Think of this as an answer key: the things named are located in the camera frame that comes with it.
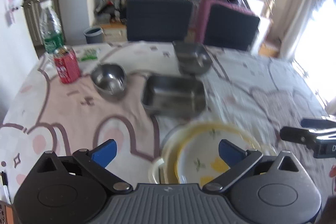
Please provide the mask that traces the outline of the person's right hand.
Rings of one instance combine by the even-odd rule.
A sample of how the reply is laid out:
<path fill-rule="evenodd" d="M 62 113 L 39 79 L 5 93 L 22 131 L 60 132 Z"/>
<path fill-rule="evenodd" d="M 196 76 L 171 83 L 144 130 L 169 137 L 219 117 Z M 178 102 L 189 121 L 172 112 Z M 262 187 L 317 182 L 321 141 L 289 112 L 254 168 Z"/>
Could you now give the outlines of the person's right hand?
<path fill-rule="evenodd" d="M 335 178 L 336 177 L 336 165 L 333 165 L 330 172 L 329 172 L 329 176 L 331 178 Z"/>

